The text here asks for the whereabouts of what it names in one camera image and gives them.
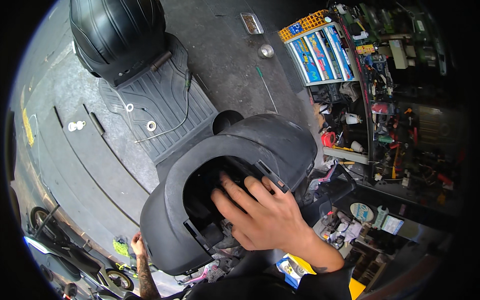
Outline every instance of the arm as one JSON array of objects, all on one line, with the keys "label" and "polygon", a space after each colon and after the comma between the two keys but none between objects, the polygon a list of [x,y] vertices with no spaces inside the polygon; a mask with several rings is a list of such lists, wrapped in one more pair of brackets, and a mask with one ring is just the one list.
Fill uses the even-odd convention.
[{"label": "arm", "polygon": [[143,300],[159,299],[160,294],[156,289],[152,273],[148,266],[148,254],[145,249],[144,241],[140,232],[137,232],[130,244],[133,252],[137,256],[138,281],[140,282],[140,297]]},{"label": "arm", "polygon": [[249,176],[245,187],[258,200],[255,201],[226,174],[222,173],[220,179],[223,188],[247,214],[219,189],[212,192],[212,201],[233,224],[232,235],[245,249],[282,249],[304,259],[317,273],[334,272],[343,267],[340,253],[303,220],[290,191],[284,194],[267,177],[260,182]]}]

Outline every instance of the rubber floor mat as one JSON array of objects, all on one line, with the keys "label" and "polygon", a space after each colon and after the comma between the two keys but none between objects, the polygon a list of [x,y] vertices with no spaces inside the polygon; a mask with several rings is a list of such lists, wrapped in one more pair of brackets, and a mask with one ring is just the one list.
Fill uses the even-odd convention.
[{"label": "rubber floor mat", "polygon": [[[99,80],[99,91],[107,108],[123,117],[137,140],[170,130],[185,117],[188,53],[175,36],[166,34],[166,39],[172,57],[157,71],[152,72],[148,68],[118,90],[105,80]],[[126,109],[127,106],[131,108],[129,104],[133,105],[130,112]],[[217,110],[192,78],[187,120],[176,130],[139,142],[139,145],[156,165],[194,135],[197,129],[201,130],[211,123],[216,114]],[[149,121],[156,124],[152,132],[147,129]]]}]

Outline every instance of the round sticker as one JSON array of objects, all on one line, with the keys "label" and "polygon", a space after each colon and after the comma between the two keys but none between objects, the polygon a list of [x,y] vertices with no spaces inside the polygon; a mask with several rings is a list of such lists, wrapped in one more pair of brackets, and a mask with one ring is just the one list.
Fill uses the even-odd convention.
[{"label": "round sticker", "polygon": [[373,211],[363,203],[353,203],[350,205],[350,211],[360,221],[370,222],[373,220]]}]

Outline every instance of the green screwdriver handle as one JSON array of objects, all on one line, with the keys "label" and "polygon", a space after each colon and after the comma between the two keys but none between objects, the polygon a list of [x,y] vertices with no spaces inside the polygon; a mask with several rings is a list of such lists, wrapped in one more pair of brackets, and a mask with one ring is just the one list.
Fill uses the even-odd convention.
[{"label": "green screwdriver handle", "polygon": [[260,77],[263,77],[263,76],[264,76],[264,75],[262,74],[262,71],[260,71],[260,68],[259,68],[259,67],[257,67],[257,72],[258,72],[258,74],[260,75]]}]

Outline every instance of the screwdriver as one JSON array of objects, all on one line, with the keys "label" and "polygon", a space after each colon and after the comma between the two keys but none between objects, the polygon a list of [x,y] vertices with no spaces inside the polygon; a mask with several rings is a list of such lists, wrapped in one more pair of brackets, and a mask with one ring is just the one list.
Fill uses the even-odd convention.
[{"label": "screwdriver", "polygon": [[270,94],[270,91],[268,90],[268,86],[265,83],[264,75],[262,74],[262,71],[260,71],[259,67],[257,67],[257,72],[260,75],[260,78],[262,79],[262,81],[264,82],[265,88],[267,89],[268,95],[270,96],[270,100],[272,100],[272,104],[273,104],[273,107],[275,108],[276,114],[278,114],[278,110],[276,109],[275,103],[273,102],[273,99],[272,99],[272,95]]}]

